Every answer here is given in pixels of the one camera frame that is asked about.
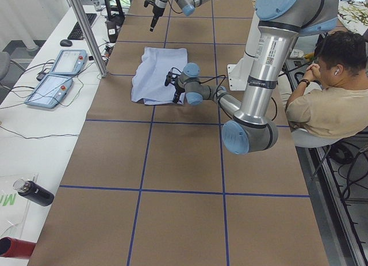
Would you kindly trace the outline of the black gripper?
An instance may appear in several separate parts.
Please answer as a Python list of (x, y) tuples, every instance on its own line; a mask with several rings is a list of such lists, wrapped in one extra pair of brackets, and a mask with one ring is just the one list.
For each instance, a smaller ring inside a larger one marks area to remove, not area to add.
[(184, 95), (181, 94), (184, 93), (185, 90), (183, 87), (179, 86), (179, 77), (179, 74), (169, 71), (166, 75), (164, 85), (173, 85), (175, 87), (174, 98), (172, 100), (173, 103), (184, 104)]
[(147, 7), (148, 5), (153, 6), (152, 12), (154, 16), (149, 27), (149, 31), (153, 32), (159, 17), (164, 13), (164, 2), (162, 0), (145, 0), (144, 7)]

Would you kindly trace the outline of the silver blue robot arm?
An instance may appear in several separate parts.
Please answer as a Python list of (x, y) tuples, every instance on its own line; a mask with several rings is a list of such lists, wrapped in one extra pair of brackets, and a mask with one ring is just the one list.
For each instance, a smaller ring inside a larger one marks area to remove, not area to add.
[[(153, 9), (153, 18), (151, 21), (151, 25), (149, 30), (151, 32), (154, 31), (154, 28), (159, 20), (160, 17), (163, 16), (163, 13), (166, 9), (166, 5), (169, 0), (145, 0), (144, 7), (148, 7), (148, 5), (152, 5)], [(182, 10), (182, 13), (185, 16), (189, 16), (194, 13), (195, 8), (201, 6), (203, 3), (210, 1), (210, 0), (173, 0), (177, 3), (179, 8)]]
[(221, 86), (208, 86), (198, 79), (200, 69), (188, 63), (180, 74), (168, 72), (165, 86), (173, 85), (173, 102), (185, 94), (190, 105), (212, 100), (231, 120), (221, 134), (234, 154), (271, 148), (278, 139), (276, 125), (265, 116), (281, 68), (300, 36), (329, 32), (336, 26), (339, 0), (256, 0), (260, 38), (256, 45), (242, 101)]

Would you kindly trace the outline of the person's left hand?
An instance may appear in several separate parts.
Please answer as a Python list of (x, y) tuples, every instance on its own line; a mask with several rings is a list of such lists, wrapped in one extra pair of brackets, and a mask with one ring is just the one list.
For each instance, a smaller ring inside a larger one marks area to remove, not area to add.
[(320, 82), (321, 81), (320, 66), (315, 63), (310, 64), (307, 67), (302, 80), (306, 80), (309, 82), (312, 82), (312, 81)]

